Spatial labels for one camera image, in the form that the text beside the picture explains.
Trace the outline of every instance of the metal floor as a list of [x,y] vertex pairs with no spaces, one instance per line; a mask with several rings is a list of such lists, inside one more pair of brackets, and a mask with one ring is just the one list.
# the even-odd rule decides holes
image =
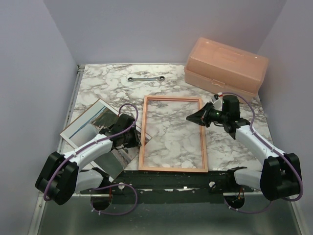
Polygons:
[[[268,204],[261,195],[247,195],[243,209]],[[111,211],[131,205],[114,205]],[[265,213],[242,214],[224,204],[140,204],[123,216],[91,213],[89,197],[72,197],[58,206],[46,203],[40,235],[299,235],[289,202],[278,200]]]

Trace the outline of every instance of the photograph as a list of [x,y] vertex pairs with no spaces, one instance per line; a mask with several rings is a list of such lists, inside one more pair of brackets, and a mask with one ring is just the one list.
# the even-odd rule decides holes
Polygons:
[[[76,120],[74,120],[60,134],[73,148],[92,140],[101,129],[109,128],[118,120],[118,111],[113,109],[103,100],[97,100]],[[140,138],[141,129],[136,126]],[[145,142],[149,142],[151,136],[146,133]],[[121,171],[139,154],[139,147],[114,149],[110,153],[103,154],[91,164],[105,171],[112,179],[115,179]]]

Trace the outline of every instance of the wrench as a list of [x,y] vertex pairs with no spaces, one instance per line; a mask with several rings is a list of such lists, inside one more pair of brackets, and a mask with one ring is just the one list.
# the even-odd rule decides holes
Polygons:
[[165,77],[164,76],[160,76],[160,77],[143,77],[143,78],[133,78],[133,77],[129,77],[128,81],[129,82],[135,82],[135,81],[164,81]]

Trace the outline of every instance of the metal edge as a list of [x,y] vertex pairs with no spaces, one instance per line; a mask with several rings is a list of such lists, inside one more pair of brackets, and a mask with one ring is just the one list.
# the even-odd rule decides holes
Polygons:
[[44,209],[45,209],[45,200],[42,196],[39,196],[37,199],[33,218],[31,220],[30,227],[28,230],[28,235],[38,234],[41,218],[44,213]]
[[298,226],[299,226],[299,230],[300,230],[299,234],[302,234],[302,235],[310,234],[310,230],[309,230],[307,221],[305,219],[305,216],[301,210],[301,206],[300,206],[299,201],[291,202],[291,206],[293,208],[295,219],[296,219]]
[[109,197],[109,194],[79,194],[74,197]]
[[[78,72],[77,72],[77,76],[76,76],[76,80],[74,84],[74,89],[73,89],[73,93],[72,93],[70,103],[67,109],[67,116],[66,116],[65,123],[63,125],[63,129],[65,129],[68,126],[73,116],[73,107],[75,106],[75,102],[78,96],[78,91],[79,91],[79,87],[83,78],[84,70],[85,70],[85,65],[78,66]],[[64,144],[65,144],[64,139],[60,138],[59,145],[58,145],[58,152],[60,152],[63,149]]]
[[[70,103],[68,106],[67,116],[66,116],[65,123],[63,125],[63,129],[67,127],[67,125],[69,124],[69,122],[72,118],[73,107],[74,107],[76,99],[77,99],[79,87],[80,87],[80,84],[81,84],[81,81],[83,78],[83,74],[84,74],[84,70],[85,70],[85,65],[78,65],[77,67],[78,67],[77,76],[75,79],[74,89],[73,89],[73,93],[72,93]],[[62,150],[63,146],[64,146],[64,140],[62,139],[62,137],[60,137],[60,141],[58,144],[58,152],[60,152]],[[34,214],[33,214],[33,217],[32,217],[31,223],[30,223],[30,227],[28,230],[28,235],[37,235],[38,234],[41,219],[42,219],[42,216],[44,213],[44,209],[45,209],[45,200],[42,197],[42,193],[39,192],[37,204],[36,204]]]
[[[224,192],[223,196],[237,196],[238,192]],[[263,195],[262,192],[245,192],[245,196]]]

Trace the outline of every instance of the plastic box lid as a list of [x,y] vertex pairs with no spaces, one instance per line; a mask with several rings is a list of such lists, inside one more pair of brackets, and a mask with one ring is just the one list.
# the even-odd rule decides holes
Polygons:
[[268,67],[268,58],[206,38],[199,38],[185,69],[221,86],[257,94]]

